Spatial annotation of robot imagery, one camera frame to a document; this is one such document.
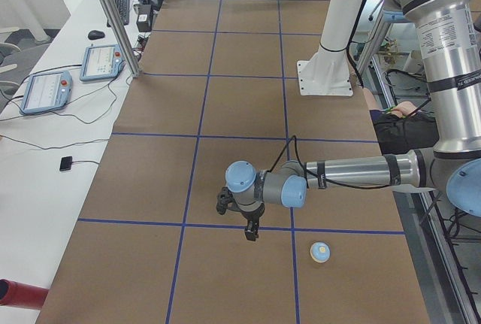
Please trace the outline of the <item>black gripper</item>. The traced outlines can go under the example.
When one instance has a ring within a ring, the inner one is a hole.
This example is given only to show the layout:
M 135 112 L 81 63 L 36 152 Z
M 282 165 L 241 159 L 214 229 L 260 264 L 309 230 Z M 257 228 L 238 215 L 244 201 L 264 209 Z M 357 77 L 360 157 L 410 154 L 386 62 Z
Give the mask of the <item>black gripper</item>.
M 259 206 L 252 211 L 240 211 L 242 216 L 247 220 L 247 225 L 244 228 L 244 234 L 248 241 L 255 241 L 259 237 L 260 218 L 265 212 L 265 206 Z

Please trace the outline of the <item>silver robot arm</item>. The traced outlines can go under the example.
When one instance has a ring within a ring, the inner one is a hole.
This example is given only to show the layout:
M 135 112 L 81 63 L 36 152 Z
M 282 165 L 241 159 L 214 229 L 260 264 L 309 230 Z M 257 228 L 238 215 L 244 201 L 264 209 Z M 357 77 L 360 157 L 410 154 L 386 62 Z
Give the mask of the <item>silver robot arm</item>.
M 275 162 L 257 171 L 237 161 L 225 172 L 216 209 L 241 213 L 246 238 L 258 236 L 267 203 L 301 207 L 309 188 L 413 186 L 446 194 L 480 214 L 480 57 L 470 0 L 386 0 L 416 27 L 439 139 L 431 148 L 358 159 Z

